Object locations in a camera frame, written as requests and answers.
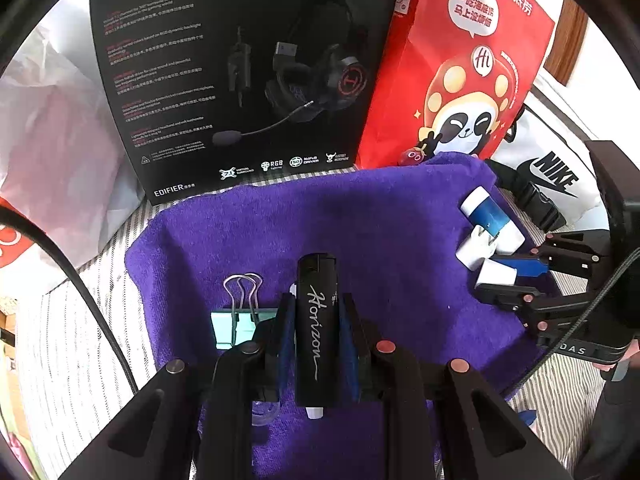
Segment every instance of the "bolt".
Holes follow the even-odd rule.
[[[166,371],[170,374],[179,374],[184,370],[184,361],[182,359],[174,359],[166,364]]]
[[[450,362],[449,366],[454,372],[458,372],[459,374],[465,374],[469,371],[469,363],[467,363],[464,359],[453,359]]]
[[[240,350],[245,355],[253,355],[258,353],[260,350],[260,345],[255,341],[245,341],[240,345]]]
[[[393,341],[387,341],[383,339],[376,343],[376,350],[381,354],[392,354],[396,351],[396,344]]]

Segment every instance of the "red paper bag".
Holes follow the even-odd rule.
[[[553,28],[535,0],[396,0],[357,165],[415,164],[443,151],[489,158]]]

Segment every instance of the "nike swoosh logo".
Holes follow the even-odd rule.
[[[558,193],[562,193],[568,196],[573,196],[574,198],[576,198],[574,194],[569,193],[562,186],[553,184],[552,182],[549,182],[548,180],[544,180],[543,178],[535,176],[533,173],[531,173],[531,164],[536,160],[537,159],[535,158],[532,158],[531,160],[525,160],[523,163],[521,163],[518,166],[518,169],[516,171],[527,180],[532,181],[537,186],[546,187],[547,189],[552,189],[553,191],[557,191]]]

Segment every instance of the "purple cloth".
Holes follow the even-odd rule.
[[[264,277],[260,306],[277,306],[299,257],[329,252],[340,288],[353,293],[360,316],[385,338],[428,362],[464,358],[504,390],[540,352],[516,316],[471,295],[477,273],[455,256],[472,229],[459,205],[477,186],[514,218],[494,182],[483,162],[442,153],[408,168],[236,187],[161,212],[126,255],[156,365],[213,358],[209,314],[228,305],[228,275],[257,272]],[[382,477],[379,405],[308,420],[288,390],[279,418],[254,433],[262,478]]]

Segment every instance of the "headset headband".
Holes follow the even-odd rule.
[[[295,43],[294,38],[308,31],[316,10],[328,4],[334,4],[344,10],[349,22],[346,45],[356,53],[360,53],[367,43],[367,27],[359,21],[356,7],[350,0],[303,0],[298,15],[287,33],[287,43]]]

